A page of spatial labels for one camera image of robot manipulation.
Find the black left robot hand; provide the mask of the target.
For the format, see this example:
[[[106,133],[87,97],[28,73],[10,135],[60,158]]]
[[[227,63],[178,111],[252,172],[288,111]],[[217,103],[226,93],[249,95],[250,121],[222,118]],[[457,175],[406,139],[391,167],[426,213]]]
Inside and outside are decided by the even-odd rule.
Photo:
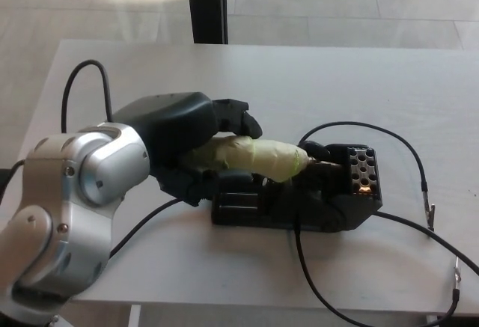
[[[196,207],[218,193],[220,177],[190,168],[181,159],[219,132],[261,137],[263,130],[248,109],[245,102],[211,100],[201,92],[189,92],[143,97],[116,111],[112,118],[139,134],[149,155],[150,176],[160,189]]]

